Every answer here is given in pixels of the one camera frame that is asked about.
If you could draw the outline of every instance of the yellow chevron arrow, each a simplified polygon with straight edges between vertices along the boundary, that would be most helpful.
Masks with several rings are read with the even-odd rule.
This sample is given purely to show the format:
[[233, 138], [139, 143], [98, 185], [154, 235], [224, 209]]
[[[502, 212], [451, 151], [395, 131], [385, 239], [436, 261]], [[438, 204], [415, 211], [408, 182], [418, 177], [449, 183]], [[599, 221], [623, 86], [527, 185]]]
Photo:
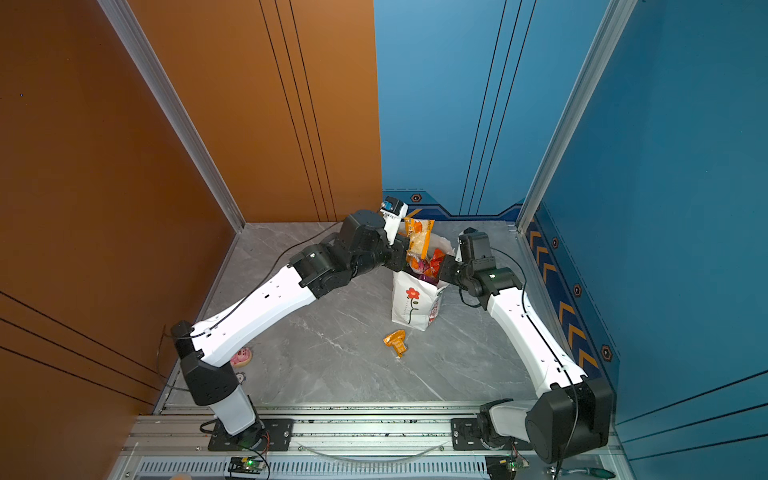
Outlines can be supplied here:
[[598, 361], [593, 359], [588, 353], [586, 353], [584, 350], [579, 349], [578, 351], [578, 365], [581, 368], [584, 368], [584, 361], [587, 360], [589, 363], [594, 365], [596, 369], [599, 369]]
[[554, 265], [544, 262], [544, 283], [547, 283], [547, 270], [557, 272], [557, 269], [554, 268]]
[[574, 333], [576, 335], [579, 335], [581, 338], [585, 340], [587, 339], [587, 337], [584, 335], [584, 332], [582, 332], [572, 324], [568, 325], [568, 345], [570, 345], [571, 347], [573, 347], [574, 345]]
[[531, 250], [533, 250], [533, 237], [541, 237], [541, 233], [531, 232]]
[[574, 311], [573, 307], [568, 305], [567, 303], [560, 302], [560, 324], [563, 324], [563, 311], [571, 312], [574, 315], [576, 315], [576, 312]]
[[536, 265], [538, 265], [541, 259], [542, 253], [549, 253], [549, 250], [545, 249], [544, 247], [536, 247]]

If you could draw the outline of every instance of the brown wall panel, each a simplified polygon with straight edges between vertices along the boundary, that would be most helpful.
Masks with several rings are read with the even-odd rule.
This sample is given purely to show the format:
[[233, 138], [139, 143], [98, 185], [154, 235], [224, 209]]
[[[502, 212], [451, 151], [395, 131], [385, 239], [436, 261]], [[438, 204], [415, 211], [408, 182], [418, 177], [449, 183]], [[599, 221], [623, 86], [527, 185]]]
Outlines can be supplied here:
[[[0, 42], [0, 291], [108, 348], [7, 296], [0, 317], [159, 388], [161, 329], [194, 320], [233, 231], [97, 2], [2, 2]], [[158, 391], [4, 322], [0, 346], [122, 392], [0, 350], [6, 476], [106, 476]]]
[[381, 201], [372, 0], [131, 0], [248, 221]]

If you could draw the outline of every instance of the gray marble tabletop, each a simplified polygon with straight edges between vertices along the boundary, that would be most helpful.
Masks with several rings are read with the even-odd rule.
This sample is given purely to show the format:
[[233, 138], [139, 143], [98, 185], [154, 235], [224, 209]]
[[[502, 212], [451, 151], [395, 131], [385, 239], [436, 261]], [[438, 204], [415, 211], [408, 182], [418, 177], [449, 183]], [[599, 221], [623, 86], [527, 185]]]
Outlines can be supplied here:
[[[282, 250], [327, 225], [248, 224], [207, 316], [249, 292]], [[492, 246], [515, 258], [525, 254], [505, 222], [437, 222], [433, 231], [451, 240], [456, 248], [456, 238], [466, 227], [485, 231]], [[501, 266], [519, 271], [506, 258], [497, 259]], [[547, 302], [533, 290], [529, 294], [537, 310]], [[280, 406], [535, 399], [528, 372], [502, 328], [483, 309], [462, 305], [457, 287], [449, 286], [445, 291], [440, 314], [425, 332], [393, 323], [391, 311], [392, 271], [380, 267], [355, 278], [347, 287], [291, 313], [248, 343], [253, 360], [238, 369], [246, 375], [243, 388], [256, 405]], [[382, 339], [401, 328], [406, 330], [409, 350], [398, 359]], [[184, 380], [179, 378], [176, 385], [184, 386]], [[166, 406], [193, 404], [189, 393], [181, 391], [173, 391], [166, 402]]]

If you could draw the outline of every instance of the bag with flower print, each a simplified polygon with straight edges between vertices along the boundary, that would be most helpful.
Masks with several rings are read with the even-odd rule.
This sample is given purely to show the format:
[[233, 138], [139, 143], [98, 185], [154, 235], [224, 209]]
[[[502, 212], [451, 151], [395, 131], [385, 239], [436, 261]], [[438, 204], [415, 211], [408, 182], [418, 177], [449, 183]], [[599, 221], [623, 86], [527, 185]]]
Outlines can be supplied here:
[[[428, 255], [432, 257], [439, 248], [447, 255], [453, 255], [451, 242], [439, 235], [431, 235]], [[395, 272], [392, 290], [392, 321], [424, 331], [435, 321], [440, 310], [442, 292], [446, 282], [432, 285], [406, 272]]]

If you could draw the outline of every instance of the metal post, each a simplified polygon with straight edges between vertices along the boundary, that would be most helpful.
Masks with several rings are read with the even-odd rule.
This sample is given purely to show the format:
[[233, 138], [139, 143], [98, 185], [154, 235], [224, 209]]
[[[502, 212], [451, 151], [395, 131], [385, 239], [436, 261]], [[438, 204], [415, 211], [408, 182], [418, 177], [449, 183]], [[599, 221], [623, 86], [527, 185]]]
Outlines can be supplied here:
[[525, 202], [516, 222], [518, 232], [525, 234], [528, 224], [533, 219], [534, 212], [541, 203], [541, 199], [544, 198], [544, 193], [554, 176], [554, 171], [558, 169], [560, 159], [563, 158], [565, 149], [571, 141], [590, 98], [592, 98], [592, 93], [600, 81], [605, 65], [611, 58], [636, 3], [637, 0], [611, 0], [611, 3], [608, 4], [598, 33], [594, 36], [592, 46], [589, 48], [581, 71], [576, 78], [576, 83], [571, 90], [571, 96], [565, 104], [558, 126], [555, 128], [547, 151], [541, 159], [541, 164], [538, 166], [528, 195], [525, 196]]
[[210, 157], [203, 139], [197, 133], [187, 110], [181, 103], [174, 86], [165, 74], [160, 60], [152, 50], [152, 46], [141, 30], [138, 20], [128, 6], [126, 0], [98, 0], [101, 9], [104, 10], [112, 28], [117, 32], [133, 59], [144, 81], [147, 82], [157, 103], [160, 104], [165, 116], [176, 131], [179, 140], [187, 149], [195, 166], [203, 176], [206, 185], [219, 203], [224, 215], [230, 221], [236, 232], [243, 231], [245, 219], [235, 203], [232, 193], [224, 179], [216, 168], [214, 160]]

